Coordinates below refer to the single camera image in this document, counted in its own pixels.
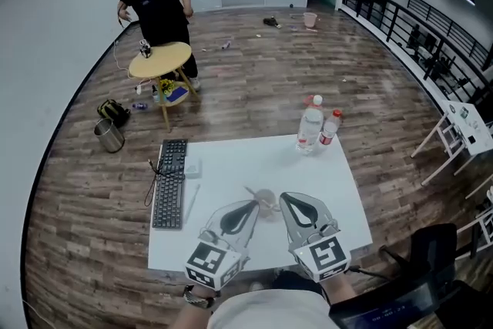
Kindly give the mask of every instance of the hand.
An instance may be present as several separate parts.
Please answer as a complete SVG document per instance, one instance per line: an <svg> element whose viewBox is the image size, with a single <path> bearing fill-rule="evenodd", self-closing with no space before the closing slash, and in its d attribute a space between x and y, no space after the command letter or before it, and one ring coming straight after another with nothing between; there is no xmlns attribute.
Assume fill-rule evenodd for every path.
<svg viewBox="0 0 493 329"><path fill-rule="evenodd" d="M193 15L193 8L191 7L183 8L183 14L185 14L187 18L190 18Z"/></svg>
<svg viewBox="0 0 493 329"><path fill-rule="evenodd" d="M216 291L214 289L195 284L193 285L192 295L197 297L216 297Z"/></svg>
<svg viewBox="0 0 493 329"><path fill-rule="evenodd" d="M118 17L120 19L123 19L124 21L132 22L132 18L130 17L130 13L128 12L128 10L120 10L118 12Z"/></svg>

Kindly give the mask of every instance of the black bag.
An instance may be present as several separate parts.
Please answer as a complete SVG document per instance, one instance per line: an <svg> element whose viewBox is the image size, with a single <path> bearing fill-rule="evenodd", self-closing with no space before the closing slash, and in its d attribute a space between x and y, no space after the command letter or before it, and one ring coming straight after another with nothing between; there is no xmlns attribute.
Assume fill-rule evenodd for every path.
<svg viewBox="0 0 493 329"><path fill-rule="evenodd" d="M108 118L113 121L115 126L119 128L123 126L130 117L130 110L124 109L120 103L113 99L106 100L98 107L98 114L102 118Z"/></svg>

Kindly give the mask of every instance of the wooden floor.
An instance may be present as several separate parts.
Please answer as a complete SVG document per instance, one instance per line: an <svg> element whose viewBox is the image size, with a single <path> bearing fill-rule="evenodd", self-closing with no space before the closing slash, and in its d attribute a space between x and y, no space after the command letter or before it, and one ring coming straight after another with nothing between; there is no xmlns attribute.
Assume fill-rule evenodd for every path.
<svg viewBox="0 0 493 329"><path fill-rule="evenodd" d="M432 101L402 64L344 13L318 8L318 32L308 32L303 11L195 15L189 30L202 102L188 100L169 109L169 134L159 109L134 110L123 128L125 146L115 154L104 152L93 135L97 105L108 98L127 107L152 105L152 98L149 86L136 95L136 82L116 68L112 52L103 59L56 137L32 207L28 302L57 329L169 325L182 305L186 281L180 273L147 269L151 209L143 202L153 179L148 158L156 158L165 138L194 142L296 133L303 99L310 94L323 96L326 114L332 108L344 113L340 141L374 241L354 252L354 264L393 273L395 266L378 256L379 246L405 253L415 230L473 218L483 195L468 202L464 196L491 172L491 157L476 159L460 177L451 175L452 167L421 187L445 160L437 141L409 157L440 118ZM281 30L262 24L271 15ZM140 39L139 29L121 38L116 49L121 66L129 64ZM220 49L226 40L231 46ZM491 252L464 260L458 276L481 289L493 270ZM244 292L256 275L241 274L226 295ZM271 273L258 275L268 280ZM377 284L349 276L358 292ZM49 327L32 311L31 319L34 328ZM439 327L431 318L422 326Z"/></svg>

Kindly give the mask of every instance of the keyboard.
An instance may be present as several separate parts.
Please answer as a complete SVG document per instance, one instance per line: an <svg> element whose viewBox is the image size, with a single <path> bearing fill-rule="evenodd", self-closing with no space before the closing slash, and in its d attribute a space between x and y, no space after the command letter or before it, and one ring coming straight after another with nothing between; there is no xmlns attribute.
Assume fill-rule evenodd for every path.
<svg viewBox="0 0 493 329"><path fill-rule="evenodd" d="M183 184L187 140L164 140L158 162L153 227L182 228Z"/></svg>

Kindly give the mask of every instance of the wristwatch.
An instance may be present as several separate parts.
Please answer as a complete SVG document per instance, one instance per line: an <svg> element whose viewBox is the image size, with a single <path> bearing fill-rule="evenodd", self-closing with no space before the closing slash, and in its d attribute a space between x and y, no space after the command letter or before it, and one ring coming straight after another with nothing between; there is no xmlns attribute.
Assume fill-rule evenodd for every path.
<svg viewBox="0 0 493 329"><path fill-rule="evenodd" d="M193 285L186 285L183 290L183 299L189 304L195 307L203 308L204 310L211 308L216 303L216 297L220 296L219 292L216 292L215 297L200 297L192 294Z"/></svg>

